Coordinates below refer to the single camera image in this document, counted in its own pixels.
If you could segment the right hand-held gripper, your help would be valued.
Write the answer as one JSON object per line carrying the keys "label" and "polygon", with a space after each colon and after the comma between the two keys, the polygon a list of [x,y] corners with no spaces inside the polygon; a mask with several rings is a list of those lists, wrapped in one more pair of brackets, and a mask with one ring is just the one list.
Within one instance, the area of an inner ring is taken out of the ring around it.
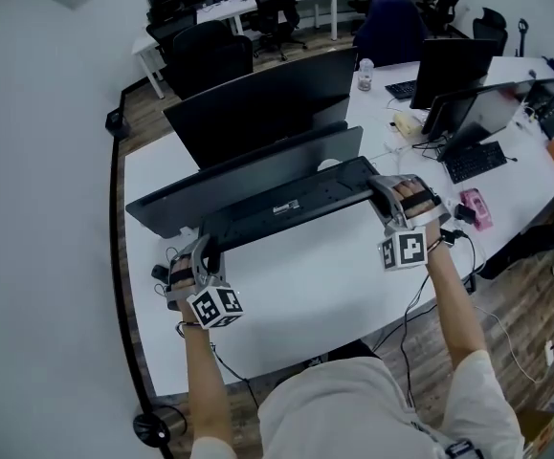
{"label": "right hand-held gripper", "polygon": [[[400,201],[394,188],[406,180],[417,181],[426,191]],[[372,190],[370,201],[385,229],[385,240],[381,243],[384,268],[394,271],[427,264],[429,244],[426,226],[437,220],[441,228],[451,218],[441,198],[415,175],[377,174],[370,176],[366,182]],[[426,200],[433,200],[432,210],[407,217],[407,209]]]}

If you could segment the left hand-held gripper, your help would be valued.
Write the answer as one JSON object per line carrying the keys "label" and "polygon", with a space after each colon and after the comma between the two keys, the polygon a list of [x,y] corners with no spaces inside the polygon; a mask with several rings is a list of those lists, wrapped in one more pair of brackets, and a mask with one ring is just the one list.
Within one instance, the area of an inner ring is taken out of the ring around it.
{"label": "left hand-held gripper", "polygon": [[242,317],[244,310],[236,291],[226,280],[225,254],[215,242],[211,242],[211,236],[199,237],[177,258],[184,255],[190,257],[195,284],[172,290],[167,283],[167,308],[179,311],[179,303],[185,301],[204,330],[228,326]]}

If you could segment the black keyboard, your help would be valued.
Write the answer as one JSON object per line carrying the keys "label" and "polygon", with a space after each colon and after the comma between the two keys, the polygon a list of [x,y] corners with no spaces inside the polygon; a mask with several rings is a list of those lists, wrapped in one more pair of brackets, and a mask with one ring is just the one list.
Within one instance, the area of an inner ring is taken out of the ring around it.
{"label": "black keyboard", "polygon": [[416,87],[415,80],[386,85],[386,90],[397,100],[408,100],[414,96]]}
{"label": "black keyboard", "polygon": [[366,158],[358,157],[222,208],[209,215],[199,231],[210,238],[205,255],[218,255],[364,202],[373,195],[368,181],[377,173]]}
{"label": "black keyboard", "polygon": [[445,160],[444,165],[452,182],[460,184],[507,162],[499,143],[487,142],[455,153]]}

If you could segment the person's right forearm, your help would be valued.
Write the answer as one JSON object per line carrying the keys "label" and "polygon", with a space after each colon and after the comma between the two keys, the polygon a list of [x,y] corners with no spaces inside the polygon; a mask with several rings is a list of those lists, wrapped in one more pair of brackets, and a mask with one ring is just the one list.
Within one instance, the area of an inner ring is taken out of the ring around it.
{"label": "person's right forearm", "polygon": [[486,351],[486,340],[475,308],[441,239],[437,220],[426,226],[427,271],[433,284],[443,338],[453,368],[475,351]]}

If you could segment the person's left forearm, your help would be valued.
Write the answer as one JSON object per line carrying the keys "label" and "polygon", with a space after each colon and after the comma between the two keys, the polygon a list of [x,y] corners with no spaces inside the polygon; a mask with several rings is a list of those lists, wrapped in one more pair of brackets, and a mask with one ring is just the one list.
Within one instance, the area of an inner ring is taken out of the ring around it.
{"label": "person's left forearm", "polygon": [[230,401],[211,350],[209,332],[195,321],[183,321],[182,329],[188,369],[188,405],[194,438],[210,437],[232,446]]}

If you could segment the person's right hand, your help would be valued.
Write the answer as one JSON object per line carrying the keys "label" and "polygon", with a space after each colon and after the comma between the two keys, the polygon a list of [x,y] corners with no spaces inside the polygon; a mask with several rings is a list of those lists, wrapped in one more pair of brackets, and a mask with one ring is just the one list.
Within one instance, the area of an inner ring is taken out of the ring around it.
{"label": "person's right hand", "polygon": [[[400,201],[407,199],[415,194],[425,192],[426,189],[423,185],[414,180],[406,180],[394,187],[398,192],[397,197]],[[433,200],[426,200],[423,203],[415,204],[413,207],[405,211],[408,218],[416,217],[424,212],[430,211],[434,208]]]}

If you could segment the beige tissue box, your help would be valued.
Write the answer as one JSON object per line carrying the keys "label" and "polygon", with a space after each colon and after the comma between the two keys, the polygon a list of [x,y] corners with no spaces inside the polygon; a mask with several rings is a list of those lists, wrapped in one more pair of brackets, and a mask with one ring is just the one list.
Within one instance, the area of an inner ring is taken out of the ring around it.
{"label": "beige tissue box", "polygon": [[393,115],[393,123],[398,131],[405,136],[417,135],[423,128],[423,123],[415,116],[403,112]]}

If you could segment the pink tissue packet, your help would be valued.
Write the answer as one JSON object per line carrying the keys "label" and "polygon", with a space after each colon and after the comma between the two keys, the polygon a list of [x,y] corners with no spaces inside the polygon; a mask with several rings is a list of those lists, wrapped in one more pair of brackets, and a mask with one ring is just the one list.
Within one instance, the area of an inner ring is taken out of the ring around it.
{"label": "pink tissue packet", "polygon": [[490,210],[477,188],[470,188],[460,192],[460,201],[475,212],[474,226],[477,231],[484,231],[493,226]]}

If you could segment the clear plastic bottle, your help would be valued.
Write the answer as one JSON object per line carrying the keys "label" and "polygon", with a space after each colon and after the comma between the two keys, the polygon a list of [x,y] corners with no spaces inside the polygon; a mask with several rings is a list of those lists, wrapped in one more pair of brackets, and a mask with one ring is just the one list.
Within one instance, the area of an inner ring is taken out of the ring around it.
{"label": "clear plastic bottle", "polygon": [[373,79],[374,64],[368,58],[363,58],[359,62],[358,69],[358,89],[367,92],[371,90]]}

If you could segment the large black monitor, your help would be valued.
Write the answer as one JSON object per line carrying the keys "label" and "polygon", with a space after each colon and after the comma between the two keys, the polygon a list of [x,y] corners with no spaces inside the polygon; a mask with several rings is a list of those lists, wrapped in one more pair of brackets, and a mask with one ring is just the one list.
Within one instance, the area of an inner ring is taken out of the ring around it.
{"label": "large black monitor", "polygon": [[330,51],[237,78],[164,115],[199,168],[345,120],[357,49]]}

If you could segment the black mesh office chair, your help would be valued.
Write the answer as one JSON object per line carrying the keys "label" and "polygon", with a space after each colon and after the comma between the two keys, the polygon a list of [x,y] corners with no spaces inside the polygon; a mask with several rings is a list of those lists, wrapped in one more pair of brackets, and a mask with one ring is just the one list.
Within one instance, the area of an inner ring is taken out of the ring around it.
{"label": "black mesh office chair", "polygon": [[493,280],[514,263],[551,250],[554,250],[554,220],[515,236],[486,262],[479,274],[482,278]]}

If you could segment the black square floor fitting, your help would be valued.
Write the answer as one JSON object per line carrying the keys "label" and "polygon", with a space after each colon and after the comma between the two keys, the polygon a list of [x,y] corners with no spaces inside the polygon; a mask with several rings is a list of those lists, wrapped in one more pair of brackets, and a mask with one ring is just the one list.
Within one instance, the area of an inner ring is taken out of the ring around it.
{"label": "black square floor fitting", "polygon": [[107,114],[105,129],[114,138],[125,138],[127,136],[125,120],[120,108],[114,109]]}

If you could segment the black laptop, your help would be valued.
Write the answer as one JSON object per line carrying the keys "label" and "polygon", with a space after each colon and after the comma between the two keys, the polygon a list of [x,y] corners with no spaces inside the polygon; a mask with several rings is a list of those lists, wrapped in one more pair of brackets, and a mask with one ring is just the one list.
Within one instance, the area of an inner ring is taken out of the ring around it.
{"label": "black laptop", "polygon": [[554,99],[554,78],[535,80],[525,99],[525,106],[540,114]]}

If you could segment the brown cardboard box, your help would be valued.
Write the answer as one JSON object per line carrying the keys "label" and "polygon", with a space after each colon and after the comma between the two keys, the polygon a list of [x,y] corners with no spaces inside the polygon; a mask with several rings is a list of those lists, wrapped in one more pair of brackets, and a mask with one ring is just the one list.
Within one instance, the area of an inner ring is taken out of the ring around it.
{"label": "brown cardboard box", "polygon": [[517,418],[524,438],[523,459],[539,459],[554,440],[554,412],[524,409]]}

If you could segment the black curved floor rail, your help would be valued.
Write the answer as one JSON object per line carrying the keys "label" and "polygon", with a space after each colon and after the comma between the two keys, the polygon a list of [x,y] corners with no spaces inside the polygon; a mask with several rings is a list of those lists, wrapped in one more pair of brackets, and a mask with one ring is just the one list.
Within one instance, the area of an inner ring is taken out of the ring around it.
{"label": "black curved floor rail", "polygon": [[[126,96],[143,85],[144,82],[140,80],[121,91],[118,108],[122,110],[123,116]],[[160,411],[170,411],[172,408],[165,404],[153,403],[152,397],[147,392],[147,389],[150,387],[148,383],[149,377],[148,373],[143,371],[144,351],[140,344],[140,338],[136,335],[138,332],[138,325],[133,309],[129,276],[127,275],[127,262],[122,255],[124,249],[124,235],[120,182],[123,176],[123,163],[120,155],[120,147],[121,142],[125,138],[113,137],[109,183],[109,241],[113,289],[122,346],[139,402],[139,409],[134,412],[134,419],[137,415],[142,413],[153,413],[158,416]],[[166,446],[156,449],[160,451],[164,459],[174,459],[169,448],[169,442]]]}

